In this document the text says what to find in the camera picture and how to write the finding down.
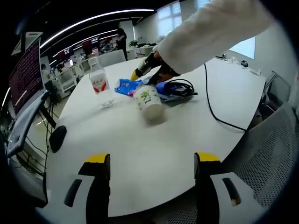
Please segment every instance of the ceiling light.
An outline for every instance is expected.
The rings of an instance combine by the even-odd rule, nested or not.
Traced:
[[[81,47],[83,47],[83,45],[81,45],[81,46],[79,46],[79,47],[75,48],[74,50],[77,50],[77,49],[79,49],[79,48],[81,48]]]
[[[2,103],[2,107],[3,107],[4,103],[5,103],[5,100],[6,100],[6,97],[7,97],[8,93],[9,93],[9,90],[10,90],[10,87],[8,88],[8,90],[7,90],[6,94],[5,94],[5,97],[4,97],[4,100],[3,100],[3,103]]]
[[[85,38],[85,39],[83,39],[83,40],[81,40],[81,41],[79,41],[79,42],[77,42],[77,43],[74,43],[74,44],[72,44],[71,46],[69,46],[69,47],[67,47],[67,48],[65,48],[65,49],[63,49],[63,50],[57,52],[55,55],[53,55],[53,57],[56,57],[60,52],[66,50],[66,49],[68,49],[68,48],[70,48],[70,47],[72,47],[72,46],[75,46],[75,45],[77,45],[78,43],[82,43],[83,41],[86,41],[86,40],[88,40],[88,39],[91,39],[91,38],[93,38],[93,37],[95,37],[95,36],[99,36],[99,35],[106,34],[106,33],[110,33],[110,32],[114,32],[114,31],[117,31],[117,29],[110,30],[110,31],[107,31],[107,32],[104,32],[104,33],[96,34],[96,35],[90,36],[90,37],[88,37],[88,38]]]
[[[103,40],[103,39],[106,39],[106,38],[109,38],[109,37],[112,37],[112,36],[117,36],[117,34],[115,34],[115,35],[111,35],[111,36],[105,36],[105,37],[103,37],[103,38],[100,38],[100,40]]]
[[[57,60],[54,60],[53,62],[51,62],[49,65],[52,65],[55,61],[57,61]]]
[[[153,9],[129,9],[129,10],[121,10],[121,11],[115,11],[115,12],[110,12],[110,13],[104,13],[104,14],[100,14],[100,15],[96,15],[93,17],[90,17],[88,19],[82,20],[80,22],[77,22],[61,31],[59,31],[57,34],[55,34],[54,36],[50,37],[48,40],[46,40],[41,46],[40,48],[43,48],[47,43],[49,43],[50,41],[52,41],[53,39],[55,39],[56,37],[58,37],[59,35],[61,35],[62,33],[64,33],[65,31],[90,20],[102,17],[102,16],[106,16],[106,15],[112,15],[112,14],[117,14],[117,13],[128,13],[128,12],[153,12]]]

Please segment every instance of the white sleeve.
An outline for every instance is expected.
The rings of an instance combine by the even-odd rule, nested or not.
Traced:
[[[261,33],[271,21],[259,0],[211,0],[169,33],[158,51],[170,67],[183,74]]]

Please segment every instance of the desk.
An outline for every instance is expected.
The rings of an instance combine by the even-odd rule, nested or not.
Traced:
[[[131,54],[131,52],[134,53],[134,55],[135,55],[134,57],[138,57],[140,55],[143,55],[141,57],[148,56],[152,52],[153,48],[154,48],[154,46],[127,49],[128,57]]]
[[[130,78],[141,60],[106,67],[110,86],[114,87],[119,78]],[[264,77],[218,59],[206,66],[215,115],[247,128],[260,101]],[[165,106],[166,121],[148,125],[132,98],[115,92],[115,103],[99,109],[85,75],[57,123],[68,131],[61,149],[49,153],[48,189],[76,174],[90,155],[101,153],[111,154],[110,217],[153,208],[193,187],[194,153],[209,152],[224,160],[244,132],[217,122],[211,115],[204,66],[180,78],[191,81],[198,96],[184,104]]]

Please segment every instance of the black cable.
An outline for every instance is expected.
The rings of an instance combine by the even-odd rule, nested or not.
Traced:
[[[39,114],[39,116],[41,116],[41,118],[42,118],[42,122],[43,122],[43,124],[45,125],[47,131],[48,131],[49,133],[51,133],[51,132],[49,131],[48,127],[46,126],[46,122],[44,121],[44,119],[43,119],[41,113],[39,112],[38,114]]]
[[[46,167],[47,167],[47,160],[48,160],[48,152],[49,152],[49,144],[48,144],[48,132],[46,133],[46,146],[47,146],[47,154],[46,154],[46,159],[45,159],[45,166],[44,166],[44,173],[46,173]]]
[[[54,112],[53,112],[53,114],[55,115],[55,117],[59,118]],[[52,117],[53,117],[53,116],[52,116]]]
[[[33,145],[34,148],[36,148],[37,150],[41,151],[42,153],[44,153],[46,155],[46,153],[43,150],[41,150],[40,148],[36,147],[28,137],[26,137],[26,138],[29,140],[29,142]]]
[[[206,98],[207,98],[207,102],[208,102],[208,104],[209,104],[209,108],[210,108],[211,114],[212,114],[212,116],[216,119],[216,121],[219,121],[219,122],[221,122],[221,123],[223,123],[223,124],[226,124],[226,125],[228,125],[228,126],[234,127],[234,128],[236,128],[236,129],[240,129],[240,130],[242,130],[242,131],[247,131],[247,130],[244,129],[244,128],[241,128],[241,127],[232,125],[232,124],[230,124],[230,123],[228,123],[228,122],[225,122],[225,121],[223,121],[223,120],[220,120],[219,118],[217,118],[217,117],[215,116],[215,114],[213,113],[213,110],[212,110],[212,108],[211,108],[209,95],[208,95],[208,93],[207,93],[207,71],[206,71]]]
[[[53,110],[54,110],[54,102],[52,103],[52,114],[51,117],[53,118]]]
[[[192,83],[190,83],[188,80],[185,79],[174,79],[169,82],[167,82],[164,85],[164,91],[169,95],[174,95],[178,97],[188,97],[192,95],[198,95]]]
[[[26,152],[26,154],[28,155],[28,159],[33,159],[35,162],[37,162],[39,165],[41,165],[42,167],[44,167],[44,165],[43,164],[41,164],[38,160],[36,160],[34,157],[32,157],[28,152]]]

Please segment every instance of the paper cup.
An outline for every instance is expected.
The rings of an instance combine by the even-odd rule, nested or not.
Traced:
[[[146,119],[153,120],[163,114],[164,108],[154,86],[139,87],[133,94],[133,99]]]

